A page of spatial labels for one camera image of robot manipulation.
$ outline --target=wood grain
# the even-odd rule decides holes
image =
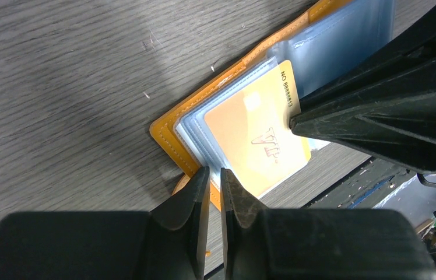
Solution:
[[[0,219],[157,206],[182,173],[149,124],[312,2],[0,0]],[[396,32],[432,5],[400,0]],[[329,146],[264,201],[301,206],[365,157]]]

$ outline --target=stitching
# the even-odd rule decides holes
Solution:
[[[333,0],[329,0],[327,3],[325,3],[322,7],[320,7],[319,9],[317,9],[312,16],[316,15],[318,12],[320,12],[321,10],[323,10],[328,4],[330,4]],[[290,28],[288,28],[287,30],[280,30],[278,31],[277,35],[273,35],[272,37],[268,38],[268,41],[273,41],[274,43],[264,43],[262,47],[260,47],[259,49],[254,50],[253,52],[255,52],[256,54],[252,54],[251,58],[248,60],[244,60],[244,66],[242,66],[240,69],[234,71],[233,73],[231,73],[229,76],[227,76],[226,78],[222,79],[221,82],[219,82],[217,85],[215,85],[214,87],[212,87],[211,89],[209,89],[206,93],[203,93],[201,95],[200,98],[198,98],[197,100],[195,100],[194,102],[192,102],[191,104],[189,104],[188,106],[186,106],[186,108],[181,109],[172,119],[170,119],[170,121],[165,122],[164,125],[162,125],[160,127],[160,130],[158,131],[159,136],[163,139],[163,141],[165,141],[165,143],[170,147],[170,149],[172,150],[172,152],[174,154],[177,155],[177,157],[185,164],[185,166],[187,168],[189,168],[190,170],[191,167],[189,166],[189,164],[177,153],[177,151],[173,148],[173,146],[169,143],[169,141],[163,136],[162,130],[164,127],[168,128],[168,123],[172,123],[176,118],[178,118],[184,111],[188,110],[190,107],[192,107],[193,105],[195,105],[196,103],[200,102],[201,100],[203,100],[204,98],[208,97],[208,95],[214,91],[215,89],[223,86],[226,82],[228,82],[228,80],[230,78],[235,77],[238,73],[242,72],[247,65],[249,64],[249,62],[251,62],[253,59],[257,58],[257,53],[261,53],[262,51],[264,51],[265,49],[271,47],[273,44],[278,43],[277,40],[278,38],[282,38],[283,36],[285,36],[285,34],[291,32],[292,30],[296,29],[297,27],[299,27],[301,24],[303,24],[304,22],[309,20],[309,16],[304,17],[301,21],[299,21],[298,23],[292,25]],[[211,192],[210,192],[211,196],[215,199],[218,200]]]

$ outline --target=wallet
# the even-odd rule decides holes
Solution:
[[[220,133],[223,131],[223,123],[234,121],[235,115],[228,116],[229,120],[226,120],[227,112],[244,111],[243,108],[235,108],[238,101],[233,100],[240,99],[239,103],[243,104],[247,111],[251,107],[260,106],[258,104],[261,102],[258,100],[270,98],[269,102],[274,103],[275,100],[271,99],[271,96],[261,95],[259,90],[252,89],[268,86],[267,83],[258,82],[258,77],[266,79],[264,77],[273,75],[272,73],[281,75],[289,70],[290,84],[293,85],[289,93],[295,94],[291,103],[297,102],[292,104],[295,106],[292,106],[293,111],[289,113],[299,113],[301,101],[300,105],[298,101],[303,96],[351,70],[391,39],[393,6],[393,0],[317,2],[296,20],[257,45],[229,69],[158,118],[150,127],[152,137],[188,176],[192,176],[204,163],[218,171],[221,167],[234,166],[235,169],[246,172],[248,166],[254,165],[254,159],[250,160],[249,165],[242,164],[237,156],[241,149],[230,142],[232,138],[226,138]],[[257,114],[254,118],[261,119],[261,115]],[[267,129],[258,135],[257,139],[253,139],[252,144],[264,144],[264,137],[271,137],[271,133],[273,131]],[[291,141],[292,145],[308,147],[308,140],[305,138],[291,138],[283,131],[277,133],[279,137],[284,135],[284,139],[287,139],[285,141]],[[291,170],[286,169],[285,174],[293,174],[298,170],[295,166],[305,165],[310,158],[309,149],[303,148],[298,151],[298,155],[293,154],[289,159],[295,160],[296,165]],[[286,161],[284,167],[289,166],[292,164]],[[242,184],[252,186],[248,191],[256,196],[266,191],[265,186],[281,181],[281,178],[266,181],[269,179],[261,176],[248,178],[244,177],[243,180],[248,181]],[[210,200],[220,209],[217,181],[219,178],[213,179],[212,176]]]

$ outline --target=orange leather wallet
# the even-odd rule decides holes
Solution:
[[[151,124],[150,133],[156,142],[168,153],[187,176],[192,176],[199,169],[199,163],[189,154],[174,132],[175,122],[200,102],[215,94],[223,86],[253,67],[265,57],[266,51],[274,44],[293,37],[303,28],[324,18],[351,0],[320,0],[296,20],[275,32],[259,43],[251,52],[229,67],[223,73],[202,86],[170,111]],[[210,187],[210,200],[220,209],[220,191],[216,186]]]

